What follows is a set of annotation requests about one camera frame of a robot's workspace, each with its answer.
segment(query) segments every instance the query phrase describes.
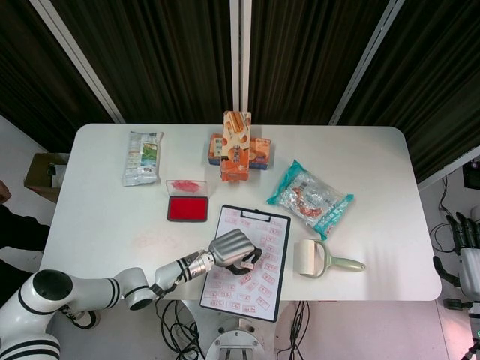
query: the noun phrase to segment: snack package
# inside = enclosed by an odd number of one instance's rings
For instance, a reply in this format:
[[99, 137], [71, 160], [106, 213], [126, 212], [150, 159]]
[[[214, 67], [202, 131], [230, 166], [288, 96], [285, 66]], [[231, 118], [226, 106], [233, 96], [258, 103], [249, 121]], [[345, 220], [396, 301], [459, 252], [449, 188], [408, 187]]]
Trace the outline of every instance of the snack package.
[[352, 201], [352, 194], [339, 193], [294, 160], [267, 203], [287, 208], [326, 240]]
[[149, 184], [157, 181], [160, 141], [163, 136], [164, 133], [130, 132], [123, 186]]
[[249, 112], [226, 111], [223, 114], [222, 156], [220, 174], [223, 182], [248, 180], [250, 163]]
[[[210, 147], [208, 148], [208, 163], [210, 165], [220, 165], [222, 156], [222, 134], [214, 133], [210, 138]], [[252, 137], [250, 139], [250, 169], [267, 170], [270, 162], [270, 139]]]

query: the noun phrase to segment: plastic bag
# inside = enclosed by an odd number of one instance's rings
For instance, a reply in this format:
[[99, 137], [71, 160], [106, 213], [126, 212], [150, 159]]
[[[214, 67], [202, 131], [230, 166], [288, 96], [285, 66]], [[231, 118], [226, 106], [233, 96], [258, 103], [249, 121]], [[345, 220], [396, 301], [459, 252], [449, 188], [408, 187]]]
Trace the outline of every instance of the plastic bag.
[[352, 201], [352, 194], [336, 191], [294, 160], [267, 203], [287, 208], [326, 240]]
[[164, 133], [130, 132], [123, 186], [149, 184], [158, 180], [160, 141]]

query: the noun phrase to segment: clipboard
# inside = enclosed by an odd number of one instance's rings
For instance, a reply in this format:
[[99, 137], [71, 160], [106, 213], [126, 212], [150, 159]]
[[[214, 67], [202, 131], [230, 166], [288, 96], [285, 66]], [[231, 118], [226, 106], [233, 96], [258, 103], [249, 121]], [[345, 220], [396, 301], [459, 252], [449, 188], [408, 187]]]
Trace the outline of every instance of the clipboard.
[[215, 265], [205, 277], [200, 306], [274, 323], [280, 306], [290, 218], [224, 205], [215, 237], [234, 229], [240, 229], [261, 248], [262, 256], [245, 275], [234, 275]]

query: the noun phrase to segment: red ink pad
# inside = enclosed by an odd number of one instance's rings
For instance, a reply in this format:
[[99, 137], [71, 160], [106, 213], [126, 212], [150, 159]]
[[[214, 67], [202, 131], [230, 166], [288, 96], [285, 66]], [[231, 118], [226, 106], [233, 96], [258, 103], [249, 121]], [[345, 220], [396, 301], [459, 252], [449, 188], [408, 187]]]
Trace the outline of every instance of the red ink pad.
[[169, 193], [168, 221], [207, 221], [209, 197], [205, 181], [169, 180], [166, 189]]

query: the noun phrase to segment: cardboard box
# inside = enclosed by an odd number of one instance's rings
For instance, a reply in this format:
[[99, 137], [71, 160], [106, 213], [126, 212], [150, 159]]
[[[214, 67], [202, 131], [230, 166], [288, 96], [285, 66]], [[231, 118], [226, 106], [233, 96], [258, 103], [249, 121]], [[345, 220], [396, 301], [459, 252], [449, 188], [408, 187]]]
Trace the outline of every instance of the cardboard box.
[[[222, 134], [214, 133], [210, 138], [208, 148], [208, 163], [211, 165], [220, 165], [222, 156]], [[261, 137], [252, 137], [250, 139], [250, 169], [267, 170], [270, 163], [270, 143], [269, 139]]]
[[250, 163], [249, 112], [226, 111], [223, 114], [220, 174], [223, 182], [248, 180]]
[[34, 191], [41, 197], [57, 203], [60, 188], [52, 187], [50, 164], [66, 165], [67, 162], [68, 154], [35, 154], [23, 186]]

